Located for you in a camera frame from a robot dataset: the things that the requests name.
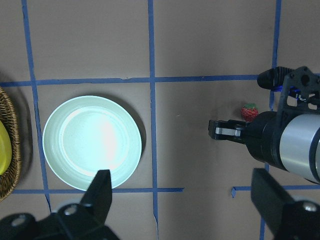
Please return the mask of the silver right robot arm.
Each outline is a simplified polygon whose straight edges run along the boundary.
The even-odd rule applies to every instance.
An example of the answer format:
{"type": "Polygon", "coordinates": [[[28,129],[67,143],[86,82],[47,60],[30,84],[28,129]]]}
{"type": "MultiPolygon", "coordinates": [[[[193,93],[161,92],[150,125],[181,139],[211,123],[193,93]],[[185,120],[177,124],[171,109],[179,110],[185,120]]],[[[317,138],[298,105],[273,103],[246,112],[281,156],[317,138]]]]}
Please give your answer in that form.
{"type": "Polygon", "coordinates": [[[301,114],[278,123],[277,113],[266,111],[252,122],[210,120],[208,134],[214,140],[245,145],[260,162],[320,182],[319,115],[301,114]]]}

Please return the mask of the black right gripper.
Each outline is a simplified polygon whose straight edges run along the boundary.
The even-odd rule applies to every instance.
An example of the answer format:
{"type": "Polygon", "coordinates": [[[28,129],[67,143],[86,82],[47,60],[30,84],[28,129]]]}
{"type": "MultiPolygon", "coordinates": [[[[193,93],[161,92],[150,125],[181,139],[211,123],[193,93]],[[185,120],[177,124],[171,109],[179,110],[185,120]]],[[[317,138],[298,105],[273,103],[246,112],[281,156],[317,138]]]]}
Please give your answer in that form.
{"type": "Polygon", "coordinates": [[[269,165],[281,165],[279,149],[275,147],[275,111],[260,113],[252,122],[239,120],[209,120],[208,135],[214,140],[228,140],[246,145],[250,155],[269,165]]]}

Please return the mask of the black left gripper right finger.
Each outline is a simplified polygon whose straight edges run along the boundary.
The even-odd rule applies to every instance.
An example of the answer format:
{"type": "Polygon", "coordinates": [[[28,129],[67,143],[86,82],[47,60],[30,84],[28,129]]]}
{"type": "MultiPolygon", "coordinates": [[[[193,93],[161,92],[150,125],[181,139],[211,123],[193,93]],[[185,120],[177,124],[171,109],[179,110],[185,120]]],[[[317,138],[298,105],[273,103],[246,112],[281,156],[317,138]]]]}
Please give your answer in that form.
{"type": "Polygon", "coordinates": [[[251,201],[273,234],[280,230],[286,205],[295,200],[264,168],[254,168],[251,178],[251,201]]]}

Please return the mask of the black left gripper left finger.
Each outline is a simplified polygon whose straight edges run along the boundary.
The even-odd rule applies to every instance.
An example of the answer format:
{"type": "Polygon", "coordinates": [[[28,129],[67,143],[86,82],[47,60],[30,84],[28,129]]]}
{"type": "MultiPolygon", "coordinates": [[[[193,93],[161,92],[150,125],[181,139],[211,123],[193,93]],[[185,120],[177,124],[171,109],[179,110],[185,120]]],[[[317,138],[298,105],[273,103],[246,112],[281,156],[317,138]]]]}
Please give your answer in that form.
{"type": "Polygon", "coordinates": [[[105,223],[112,204],[110,170],[99,170],[80,201],[100,223],[105,223]]]}

